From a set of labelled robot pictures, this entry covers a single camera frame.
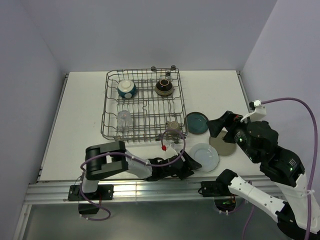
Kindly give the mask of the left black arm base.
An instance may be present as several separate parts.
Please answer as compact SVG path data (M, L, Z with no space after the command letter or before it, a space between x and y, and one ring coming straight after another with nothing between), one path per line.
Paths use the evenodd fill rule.
M98 185L97 190L91 193L84 193L84 195L91 201L98 201L100 204L102 201L109 201L113 199L114 186L112 184ZM67 200L69 202L81 202L85 201L85 198L80 193L80 185L74 184L69 188ZM99 208L89 203L79 203L78 212L82 215L95 215L99 211Z

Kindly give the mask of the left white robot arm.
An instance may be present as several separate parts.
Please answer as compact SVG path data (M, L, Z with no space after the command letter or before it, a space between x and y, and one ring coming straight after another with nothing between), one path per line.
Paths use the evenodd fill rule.
M130 153L123 141L93 145L85 149L85 161L80 165L83 177L79 194L91 200L98 193L99 181L123 172L156 182L167 177L184 180L201 167L184 149L167 159L142 159Z

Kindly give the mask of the dark patterned bowl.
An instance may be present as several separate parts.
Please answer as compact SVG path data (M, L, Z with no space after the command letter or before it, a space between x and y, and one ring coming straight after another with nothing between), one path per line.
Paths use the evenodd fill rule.
M173 84L170 80L161 79L155 85L155 92L162 97L170 96L174 92Z

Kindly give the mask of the grey ceramic mug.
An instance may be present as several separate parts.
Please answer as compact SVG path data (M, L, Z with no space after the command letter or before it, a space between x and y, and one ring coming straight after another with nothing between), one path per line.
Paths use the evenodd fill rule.
M181 125L177 121L167 121L167 134L178 135L181 131Z

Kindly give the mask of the teal white-dotted bowl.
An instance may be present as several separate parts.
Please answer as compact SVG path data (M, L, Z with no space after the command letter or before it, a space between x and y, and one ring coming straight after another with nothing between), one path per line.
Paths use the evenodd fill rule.
M124 99L131 99L137 93L137 86L132 80L122 80L117 86L118 95Z

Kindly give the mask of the clear drinking glass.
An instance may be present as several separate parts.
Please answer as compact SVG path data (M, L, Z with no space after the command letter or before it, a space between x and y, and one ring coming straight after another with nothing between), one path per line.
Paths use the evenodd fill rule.
M122 110L117 115L117 128L124 132L133 126L133 118L128 110Z

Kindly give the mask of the light blue scalloped plate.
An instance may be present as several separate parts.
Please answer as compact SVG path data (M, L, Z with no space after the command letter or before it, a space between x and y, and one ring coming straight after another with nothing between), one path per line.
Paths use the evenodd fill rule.
M189 155L201 165L198 170L205 173L213 171L220 162L217 150L208 143L194 145L190 149Z

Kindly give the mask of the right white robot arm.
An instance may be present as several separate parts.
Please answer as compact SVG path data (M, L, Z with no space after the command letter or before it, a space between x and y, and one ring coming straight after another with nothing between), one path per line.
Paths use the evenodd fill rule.
M285 200L275 198L247 183L230 169L225 169L210 186L204 186L204 197L237 195L267 213L277 227L294 240L320 238L320 206L309 192L305 168L291 150L278 145L279 134L269 123L242 121L242 115L226 111L207 126L211 137L226 129L226 143L237 144L259 170L275 183Z

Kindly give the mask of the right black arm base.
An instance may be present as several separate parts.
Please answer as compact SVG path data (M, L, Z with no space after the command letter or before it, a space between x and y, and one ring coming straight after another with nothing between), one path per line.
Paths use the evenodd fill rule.
M197 192L204 198L225 196L224 187L218 181L202 181L200 185L201 186Z

